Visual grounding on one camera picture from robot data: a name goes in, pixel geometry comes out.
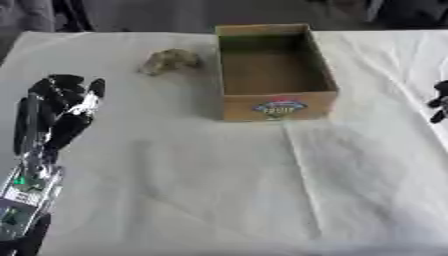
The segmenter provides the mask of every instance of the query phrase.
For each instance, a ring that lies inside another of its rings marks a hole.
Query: black robotic finger
[[[73,113],[63,114],[52,128],[52,136],[50,141],[45,144],[47,152],[57,152],[70,144],[70,142],[81,134],[84,129],[89,127],[93,118],[80,114]]]
[[[22,152],[22,143],[26,134],[28,118],[28,101],[22,98],[17,106],[16,124],[14,129],[14,154],[20,155]]]
[[[437,99],[433,99],[430,102],[428,102],[428,106],[430,108],[438,108],[442,105],[442,101],[441,99],[437,98]]]
[[[434,85],[434,89],[437,91],[446,91],[448,89],[448,80],[438,82]]]
[[[81,85],[74,83],[82,81],[83,78],[79,77],[81,79],[72,79],[73,82],[72,80],[65,78],[66,76],[70,77],[70,75],[64,75],[64,79],[60,79],[62,82],[44,78],[34,84],[28,90],[28,93],[36,93],[39,95],[45,103],[51,107],[53,112],[58,115],[82,102],[83,96],[81,94],[85,91]]]
[[[69,89],[76,93],[83,93],[84,88],[79,86],[84,82],[84,78],[81,76],[67,75],[67,74],[53,74],[49,75],[48,78],[52,79],[55,84],[61,89]]]
[[[432,117],[431,117],[431,123],[436,124],[436,123],[440,123],[443,119],[445,119],[445,113],[443,112],[443,110],[439,110],[437,111],[437,113],[435,113]]]
[[[104,94],[106,92],[106,81],[102,78],[96,79],[90,84],[88,91],[92,91],[100,99],[104,98]]]

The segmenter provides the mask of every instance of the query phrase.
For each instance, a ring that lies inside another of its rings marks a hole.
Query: printed logo
[[[266,102],[255,106],[254,111],[262,112],[269,118],[278,119],[292,114],[300,109],[306,108],[307,105],[284,97],[278,97],[270,102]]]

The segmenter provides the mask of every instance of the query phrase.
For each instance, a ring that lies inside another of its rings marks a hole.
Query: robotic hand
[[[0,191],[0,256],[34,256],[40,249],[48,210],[62,189],[58,152],[92,123],[104,97],[103,79],[87,90],[83,80],[50,75],[19,102],[13,148],[20,161]]]

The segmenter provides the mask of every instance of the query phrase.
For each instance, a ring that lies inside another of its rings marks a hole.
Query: open cardboard box
[[[224,120],[325,116],[337,86],[305,24],[218,26]]]

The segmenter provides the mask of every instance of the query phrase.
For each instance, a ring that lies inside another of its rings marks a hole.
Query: gray floor
[[[209,33],[218,24],[307,22],[316,30],[362,29],[349,15],[305,0],[84,0],[99,31]]]

